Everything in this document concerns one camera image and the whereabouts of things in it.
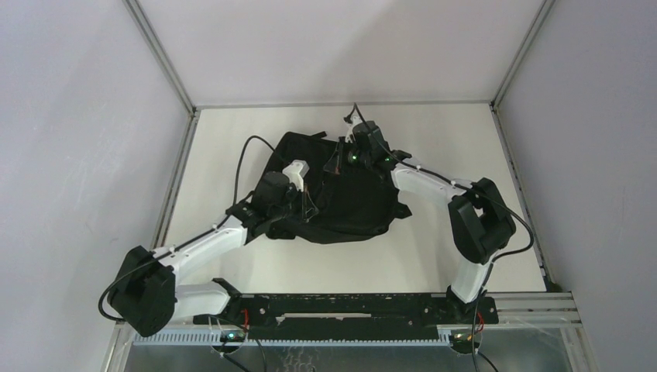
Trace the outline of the black backpack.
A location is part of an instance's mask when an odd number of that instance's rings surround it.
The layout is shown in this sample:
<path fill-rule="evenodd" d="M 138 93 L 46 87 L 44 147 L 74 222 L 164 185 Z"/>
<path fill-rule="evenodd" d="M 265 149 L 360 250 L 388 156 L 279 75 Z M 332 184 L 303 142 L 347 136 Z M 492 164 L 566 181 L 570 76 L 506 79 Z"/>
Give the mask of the black backpack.
<path fill-rule="evenodd" d="M 301 211 L 275 222 L 270 239 L 301 238 L 311 243 L 358 242 L 383 235 L 395 219 L 412 215 L 398 199 L 399 191 L 387 177 L 372 172 L 326 170 L 338 142 L 288 132 L 283 135 L 263 171 L 281 172 L 293 160 L 310 167 L 304 176 Z"/>

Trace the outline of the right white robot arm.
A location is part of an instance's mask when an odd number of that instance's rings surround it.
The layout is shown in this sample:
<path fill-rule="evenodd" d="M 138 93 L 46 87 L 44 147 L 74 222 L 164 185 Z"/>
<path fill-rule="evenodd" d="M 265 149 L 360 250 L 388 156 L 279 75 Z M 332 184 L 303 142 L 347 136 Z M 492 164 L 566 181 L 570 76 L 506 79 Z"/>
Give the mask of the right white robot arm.
<path fill-rule="evenodd" d="M 507 246 L 516 232 L 511 210 L 494 182 L 450 180 L 423 168 L 412 155 L 390 150 L 373 121 L 345 119 L 351 150 L 346 160 L 381 171 L 399 191 L 423 197 L 449 214 L 452 237 L 461 255 L 454 280 L 448 287 L 448 312 L 457 322 L 468 322 L 479 310 L 480 296 L 494 254 Z"/>

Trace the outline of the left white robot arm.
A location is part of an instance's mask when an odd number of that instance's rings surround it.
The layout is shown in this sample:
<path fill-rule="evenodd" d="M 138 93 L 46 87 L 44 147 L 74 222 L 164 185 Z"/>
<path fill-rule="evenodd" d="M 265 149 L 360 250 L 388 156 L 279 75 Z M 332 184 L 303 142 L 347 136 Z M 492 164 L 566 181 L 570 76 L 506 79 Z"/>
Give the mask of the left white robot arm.
<path fill-rule="evenodd" d="M 243 310 L 237 297 L 214 281 L 185 284 L 185 278 L 299 211 L 304 190 L 304 176 L 299 172 L 267 172 L 253 191 L 198 236 L 178 246 L 131 249 L 115 280 L 102 292 L 99 312 L 109 319 L 104 306 L 110 305 L 117 313 L 114 321 L 130 324 L 145 337 L 173 320 L 196 315 L 214 314 L 224 323 L 236 321 Z"/>

